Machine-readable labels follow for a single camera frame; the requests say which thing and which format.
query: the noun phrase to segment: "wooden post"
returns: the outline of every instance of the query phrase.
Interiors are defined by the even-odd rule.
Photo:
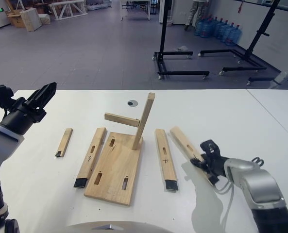
[[[154,101],[154,93],[149,93],[146,104],[145,104],[145,108],[143,111],[143,115],[142,115],[142,118],[140,119],[139,126],[135,135],[134,143],[132,146],[133,150],[137,150],[138,143],[140,141],[140,138],[142,137],[144,127],[146,125],[150,110],[152,108],[153,101]]]
[[[11,10],[11,11],[14,10],[11,2],[10,2],[9,0],[6,0],[6,2],[7,2],[7,5],[9,6],[10,10]]]

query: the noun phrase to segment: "robotic hand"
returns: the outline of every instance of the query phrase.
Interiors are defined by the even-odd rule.
[[[0,85],[0,107],[5,111],[0,123],[0,166],[18,148],[24,140],[23,135],[32,124],[40,122],[46,115],[43,107],[54,96],[55,91],[56,83],[51,83],[36,90],[27,100],[23,97],[14,100],[11,98],[12,90]],[[18,233],[17,221],[5,221],[7,216],[8,206],[3,202],[0,184],[0,227],[4,226],[7,233]]]
[[[191,163],[207,172],[213,184],[224,176],[242,189],[260,233],[288,233],[286,202],[270,173],[255,162],[222,157],[212,140],[200,146],[205,152],[203,161],[192,158]]]

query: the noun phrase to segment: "cable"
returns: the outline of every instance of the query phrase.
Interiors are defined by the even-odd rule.
[[[4,118],[8,115],[7,110],[6,110],[5,108],[3,108],[3,110],[4,110],[4,115],[3,115],[3,118],[2,118],[2,119],[4,119]]]

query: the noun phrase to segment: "wooden stick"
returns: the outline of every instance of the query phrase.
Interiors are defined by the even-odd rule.
[[[81,165],[80,171],[78,173],[76,182],[74,184],[75,188],[84,188],[88,179],[90,179],[92,174],[93,166],[96,162],[96,158],[101,152],[102,143],[106,135],[106,128],[97,128],[93,136],[90,147],[85,155],[85,159]]]
[[[189,159],[198,159],[203,161],[201,154],[197,151],[197,149],[192,145],[189,139],[184,135],[184,133],[175,126],[174,128],[170,129],[170,133],[172,134],[173,138],[177,141],[179,146],[183,149],[185,154],[188,156]],[[207,179],[207,181],[213,186],[213,184],[209,180],[209,175],[204,172],[203,170],[199,169]]]
[[[11,2],[10,2],[9,0],[6,0],[6,2],[7,2],[7,5],[9,6],[10,10],[11,10],[11,11],[14,10]]]
[[[133,146],[132,146],[133,150],[137,150],[138,143],[139,143],[139,141],[140,141],[140,139],[142,137],[142,134],[143,134],[143,131],[144,131],[144,128],[145,128],[145,125],[146,125],[146,122],[147,122],[147,119],[148,119],[148,116],[149,116],[149,112],[150,112],[150,110],[152,108],[152,104],[153,104],[153,101],[154,101],[154,96],[155,96],[154,93],[149,93],[148,94],[148,98],[147,98],[147,101],[146,101],[146,104],[145,104],[143,115],[142,115],[142,118],[140,119],[139,126],[138,126],[138,129],[137,129],[136,135],[135,135],[134,143],[133,143]]]
[[[163,178],[165,180],[166,189],[178,190],[177,178],[173,166],[171,152],[169,150],[169,142],[164,130],[156,129],[155,135],[157,137],[157,146],[159,150],[159,157],[161,160],[161,167]]]
[[[123,116],[119,116],[119,115],[115,115],[115,114],[111,114],[111,113],[105,113],[105,120],[110,120],[113,122],[117,122],[117,123],[121,123],[121,124],[125,124],[125,125],[130,125],[130,126],[134,126],[134,127],[138,127],[139,126],[139,120],[138,119],[133,119],[133,118],[129,118],[129,117],[123,117]]]
[[[57,158],[64,157],[71,134],[72,134],[72,128],[65,129],[60,145],[58,146],[57,153],[55,154]]]

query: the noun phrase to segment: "white table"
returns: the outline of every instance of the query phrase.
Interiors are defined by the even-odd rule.
[[[28,97],[33,91],[17,91]],[[91,221],[147,222],[174,233],[255,233],[251,211],[242,191],[235,188],[226,228],[221,221],[231,193],[217,194],[171,139],[169,146],[179,191],[164,190],[154,130],[167,132],[175,125],[200,149],[213,139],[223,156],[251,160],[260,156],[264,168],[277,180],[288,204],[288,133],[246,90],[165,90],[156,93],[143,133],[138,182],[130,207],[87,198],[73,188],[86,150],[98,127],[109,132],[136,129],[104,120],[110,112],[140,117],[149,91],[58,90],[46,106],[48,114],[25,134],[25,141],[0,171],[9,217],[21,232],[43,233]],[[127,101],[137,100],[137,107]],[[73,134],[65,157],[55,153],[65,128]],[[217,188],[226,179],[221,178]]]
[[[148,3],[147,18],[148,18],[148,20],[150,20],[150,9],[151,9],[151,5],[152,5],[151,0],[120,0],[121,20],[123,20],[122,6],[126,5],[127,2],[136,2],[136,1],[146,1]]]
[[[249,92],[288,132],[288,90],[256,90]]]

